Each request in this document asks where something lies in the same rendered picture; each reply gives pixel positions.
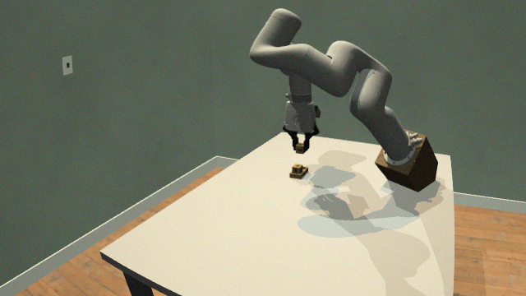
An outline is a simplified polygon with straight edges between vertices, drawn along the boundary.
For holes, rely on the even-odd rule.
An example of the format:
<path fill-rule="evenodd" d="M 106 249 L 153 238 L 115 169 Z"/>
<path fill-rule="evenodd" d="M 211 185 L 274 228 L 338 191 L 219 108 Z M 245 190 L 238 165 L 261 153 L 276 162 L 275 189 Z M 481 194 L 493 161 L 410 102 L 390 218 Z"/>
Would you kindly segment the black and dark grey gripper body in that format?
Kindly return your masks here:
<path fill-rule="evenodd" d="M 310 133 L 316 123 L 316 112 L 313 102 L 287 102 L 285 112 L 285 129 L 292 132 Z"/>

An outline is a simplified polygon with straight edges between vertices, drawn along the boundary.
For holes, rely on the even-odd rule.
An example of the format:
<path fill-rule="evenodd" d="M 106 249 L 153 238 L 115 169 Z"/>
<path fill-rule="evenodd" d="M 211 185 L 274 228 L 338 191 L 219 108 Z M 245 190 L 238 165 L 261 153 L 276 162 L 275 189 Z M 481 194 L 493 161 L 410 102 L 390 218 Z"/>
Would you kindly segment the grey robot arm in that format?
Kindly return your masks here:
<path fill-rule="evenodd" d="M 282 8 L 274 10 L 251 47 L 251 60 L 280 69 L 288 76 L 286 97 L 294 103 L 311 102 L 311 84 L 335 97 L 344 97 L 357 72 L 361 72 L 349 101 L 350 112 L 386 150 L 383 154 L 388 164 L 406 165 L 416 153 L 415 145 L 423 140 L 414 139 L 418 133 L 409 135 L 394 111 L 385 106 L 392 82 L 390 71 L 346 41 L 334 42 L 326 55 L 308 44 L 292 44 L 301 24 L 294 13 Z"/>

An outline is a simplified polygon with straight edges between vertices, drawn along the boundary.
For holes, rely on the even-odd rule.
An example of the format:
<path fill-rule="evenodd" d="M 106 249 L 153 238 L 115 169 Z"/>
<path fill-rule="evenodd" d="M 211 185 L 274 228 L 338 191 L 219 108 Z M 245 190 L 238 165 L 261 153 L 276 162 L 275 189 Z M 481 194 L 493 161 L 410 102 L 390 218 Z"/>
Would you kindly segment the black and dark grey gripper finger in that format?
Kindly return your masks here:
<path fill-rule="evenodd" d="M 292 132 L 285 129 L 285 124 L 283 130 L 286 131 L 291 138 L 293 139 L 293 150 L 296 150 L 296 144 L 298 143 L 298 132 Z"/>
<path fill-rule="evenodd" d="M 310 139 L 317 135 L 319 133 L 319 130 L 318 130 L 318 127 L 316 125 L 316 123 L 314 123 L 314 132 L 312 132 L 311 134 L 310 133 L 305 133 L 305 141 L 303 142 L 303 151 L 306 152 L 309 148 L 310 148 Z M 309 135 L 310 134 L 310 135 Z"/>

